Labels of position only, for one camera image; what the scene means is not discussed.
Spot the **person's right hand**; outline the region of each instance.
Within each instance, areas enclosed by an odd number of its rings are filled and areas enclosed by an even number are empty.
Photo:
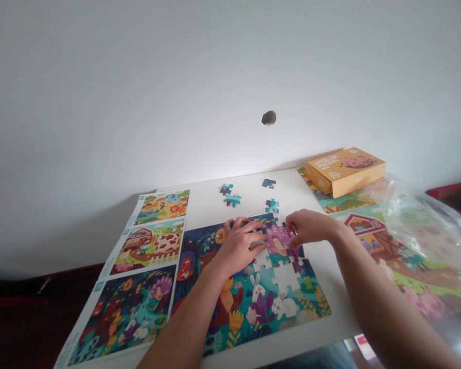
[[[303,243],[332,241],[334,236],[346,226],[327,215],[302,209],[287,216],[285,219],[287,232],[296,236],[289,244],[290,249],[296,249]]]

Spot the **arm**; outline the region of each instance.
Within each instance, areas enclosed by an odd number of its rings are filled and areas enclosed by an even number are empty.
[[[263,233],[248,233],[264,228],[262,223],[237,218],[231,230],[232,221],[228,220],[224,226],[225,242],[219,252],[203,270],[137,369],[200,367],[206,332],[226,279],[242,270],[266,248],[261,244],[249,249],[251,243],[267,239]]]
[[[310,210],[287,216],[289,247],[328,240],[362,331],[386,368],[461,368],[461,361],[365,251],[353,231]]]

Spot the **white wall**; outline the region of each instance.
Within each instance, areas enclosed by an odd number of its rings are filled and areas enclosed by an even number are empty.
[[[137,193],[348,146],[461,181],[461,1],[0,0],[0,277],[104,261]]]

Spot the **orange box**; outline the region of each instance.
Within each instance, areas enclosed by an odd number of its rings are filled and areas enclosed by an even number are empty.
[[[312,160],[305,175],[325,195],[334,198],[358,190],[384,177],[386,162],[351,148]]]

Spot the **hole in wall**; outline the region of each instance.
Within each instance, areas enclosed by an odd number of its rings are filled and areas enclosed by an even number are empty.
[[[276,121],[277,115],[273,110],[264,113],[263,117],[261,118],[261,123],[263,123],[265,126],[271,126],[272,124],[275,124]]]

